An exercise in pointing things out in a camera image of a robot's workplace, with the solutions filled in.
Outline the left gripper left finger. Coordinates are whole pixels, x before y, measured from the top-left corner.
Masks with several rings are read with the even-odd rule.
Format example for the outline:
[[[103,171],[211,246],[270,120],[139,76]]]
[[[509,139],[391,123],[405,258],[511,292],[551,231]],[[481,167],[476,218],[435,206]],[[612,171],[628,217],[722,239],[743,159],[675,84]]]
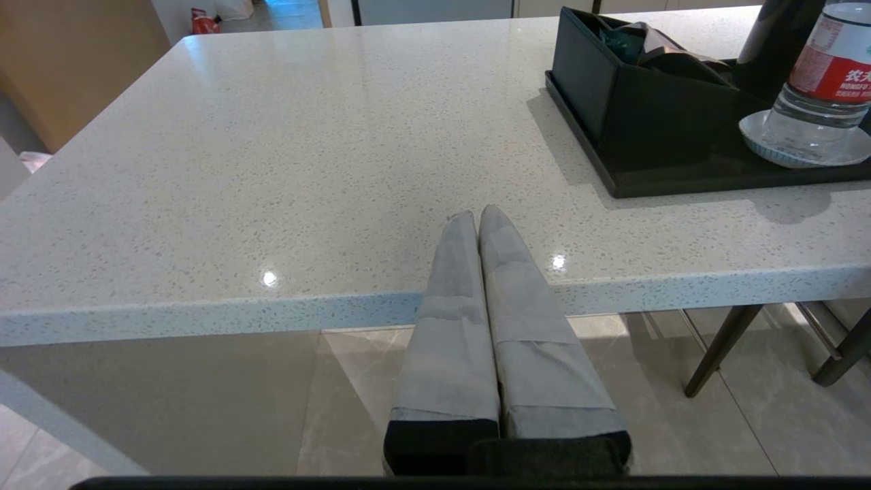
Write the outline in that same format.
[[[463,475],[467,454],[500,435],[500,397],[475,217],[447,221],[383,440],[391,476]]]

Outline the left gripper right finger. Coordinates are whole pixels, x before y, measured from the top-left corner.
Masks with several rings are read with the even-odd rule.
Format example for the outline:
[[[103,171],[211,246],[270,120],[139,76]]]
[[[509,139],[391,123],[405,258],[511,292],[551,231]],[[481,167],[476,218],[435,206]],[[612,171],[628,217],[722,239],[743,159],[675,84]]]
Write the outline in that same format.
[[[501,400],[500,438],[470,463],[493,476],[623,476],[625,419],[514,223],[481,214],[479,252]]]

